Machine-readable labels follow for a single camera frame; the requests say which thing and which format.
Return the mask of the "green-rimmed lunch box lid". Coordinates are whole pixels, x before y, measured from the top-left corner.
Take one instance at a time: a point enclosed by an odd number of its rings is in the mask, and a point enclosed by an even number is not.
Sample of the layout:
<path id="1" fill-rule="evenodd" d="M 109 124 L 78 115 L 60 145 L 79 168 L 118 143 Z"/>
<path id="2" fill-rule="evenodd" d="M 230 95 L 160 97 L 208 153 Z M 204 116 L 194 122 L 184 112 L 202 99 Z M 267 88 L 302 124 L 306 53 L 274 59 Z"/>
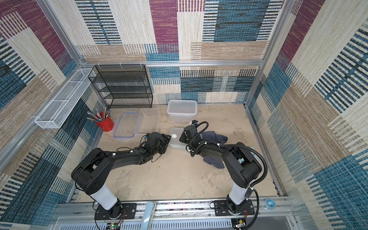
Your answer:
<path id="1" fill-rule="evenodd" d="M 180 150 L 185 150 L 186 149 L 186 144 L 182 143 L 180 141 L 180 137 L 183 134 L 184 129 L 182 127 L 173 127 L 170 130 L 170 136 L 171 136 L 171 140 L 169 142 L 169 146 L 173 149 L 180 149 Z"/>

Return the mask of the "grey cleaning cloth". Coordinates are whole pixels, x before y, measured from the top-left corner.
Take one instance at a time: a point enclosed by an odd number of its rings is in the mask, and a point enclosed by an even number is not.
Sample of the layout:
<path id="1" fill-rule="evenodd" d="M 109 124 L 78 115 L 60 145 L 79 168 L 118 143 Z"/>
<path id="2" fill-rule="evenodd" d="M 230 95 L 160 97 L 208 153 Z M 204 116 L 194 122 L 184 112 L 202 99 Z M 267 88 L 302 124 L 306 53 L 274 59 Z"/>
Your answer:
<path id="1" fill-rule="evenodd" d="M 202 139 L 214 141 L 219 144 L 225 144 L 228 141 L 228 137 L 216 134 L 214 131 L 205 131 L 201 134 Z M 203 161 L 207 164 L 214 166 L 217 169 L 224 169 L 224 163 L 222 160 L 218 160 L 209 156 L 204 156 Z"/>

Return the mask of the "blue-rimmed clear lunch box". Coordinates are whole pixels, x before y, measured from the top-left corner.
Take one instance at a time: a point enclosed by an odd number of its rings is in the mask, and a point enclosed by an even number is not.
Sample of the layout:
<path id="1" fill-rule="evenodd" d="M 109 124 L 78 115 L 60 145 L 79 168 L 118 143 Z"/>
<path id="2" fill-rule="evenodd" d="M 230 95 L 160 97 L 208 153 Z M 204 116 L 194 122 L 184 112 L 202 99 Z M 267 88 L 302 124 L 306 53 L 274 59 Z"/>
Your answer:
<path id="1" fill-rule="evenodd" d="M 135 135 L 146 135 L 147 133 L 157 132 L 159 128 L 160 110 L 158 108 L 144 108 L 138 113 L 135 126 Z"/>

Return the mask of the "blue-rimmed clear lid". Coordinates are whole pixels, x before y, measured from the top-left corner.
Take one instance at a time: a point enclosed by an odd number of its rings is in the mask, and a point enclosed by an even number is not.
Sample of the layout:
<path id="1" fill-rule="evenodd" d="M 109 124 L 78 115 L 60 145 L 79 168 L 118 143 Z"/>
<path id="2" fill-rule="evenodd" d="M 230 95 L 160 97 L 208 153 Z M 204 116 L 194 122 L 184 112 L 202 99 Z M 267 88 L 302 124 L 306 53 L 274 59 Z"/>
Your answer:
<path id="1" fill-rule="evenodd" d="M 134 130 L 138 119 L 137 111 L 123 113 L 114 132 L 114 138 L 129 139 L 135 136 Z"/>

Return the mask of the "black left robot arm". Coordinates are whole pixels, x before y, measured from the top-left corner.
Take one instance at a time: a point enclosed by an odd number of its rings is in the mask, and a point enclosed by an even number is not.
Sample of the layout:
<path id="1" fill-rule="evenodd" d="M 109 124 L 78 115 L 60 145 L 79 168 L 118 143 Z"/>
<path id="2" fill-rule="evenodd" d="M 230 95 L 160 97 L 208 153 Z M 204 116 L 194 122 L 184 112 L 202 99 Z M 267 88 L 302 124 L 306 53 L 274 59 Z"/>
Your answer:
<path id="1" fill-rule="evenodd" d="M 125 147 L 125 151 L 103 151 L 101 148 L 94 148 L 71 173 L 76 187 L 98 203 L 96 218 L 123 217 L 121 201 L 105 184 L 110 172 L 120 167 L 152 162 L 156 154 L 163 155 L 166 152 L 171 136 L 152 132 L 146 134 L 144 139 L 138 147 Z"/>

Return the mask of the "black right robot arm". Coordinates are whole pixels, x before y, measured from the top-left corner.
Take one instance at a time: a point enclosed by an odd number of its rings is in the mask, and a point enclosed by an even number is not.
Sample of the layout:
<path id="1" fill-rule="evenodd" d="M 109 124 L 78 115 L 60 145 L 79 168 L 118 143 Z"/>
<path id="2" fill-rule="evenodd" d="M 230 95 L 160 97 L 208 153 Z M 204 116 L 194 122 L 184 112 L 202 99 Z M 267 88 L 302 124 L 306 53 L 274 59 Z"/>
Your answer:
<path id="1" fill-rule="evenodd" d="M 206 140 L 203 132 L 197 128 L 208 122 L 191 124 L 184 128 L 180 142 L 187 145 L 191 157 L 197 155 L 205 158 L 222 161 L 233 180 L 231 192 L 227 195 L 229 213 L 236 215 L 242 212 L 245 201 L 249 199 L 254 186 L 263 181 L 268 172 L 268 166 L 264 157 L 254 149 L 239 142 L 237 144 L 221 144 Z"/>

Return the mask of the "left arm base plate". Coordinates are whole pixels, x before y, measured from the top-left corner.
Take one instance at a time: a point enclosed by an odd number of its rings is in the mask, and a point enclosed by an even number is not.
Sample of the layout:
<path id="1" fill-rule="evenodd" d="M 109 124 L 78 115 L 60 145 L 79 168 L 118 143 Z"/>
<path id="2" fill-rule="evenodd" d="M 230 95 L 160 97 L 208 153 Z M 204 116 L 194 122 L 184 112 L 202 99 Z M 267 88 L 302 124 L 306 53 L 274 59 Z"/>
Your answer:
<path id="1" fill-rule="evenodd" d="M 98 205 L 94 215 L 95 220 L 122 220 L 134 219 L 137 203 L 117 203 L 110 210 L 105 210 L 101 205 Z"/>

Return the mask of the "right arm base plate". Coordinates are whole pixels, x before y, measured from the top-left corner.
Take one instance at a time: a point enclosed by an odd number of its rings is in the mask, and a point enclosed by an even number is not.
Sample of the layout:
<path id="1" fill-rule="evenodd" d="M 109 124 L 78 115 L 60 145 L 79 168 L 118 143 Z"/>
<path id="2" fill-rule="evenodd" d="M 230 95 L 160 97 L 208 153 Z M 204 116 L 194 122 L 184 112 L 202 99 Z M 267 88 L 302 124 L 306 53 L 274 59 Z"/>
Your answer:
<path id="1" fill-rule="evenodd" d="M 251 200 L 244 200 L 235 209 L 230 208 L 230 202 L 227 200 L 215 200 L 210 202 L 210 208 L 215 211 L 215 216 L 245 216 L 255 214 L 255 206 Z"/>

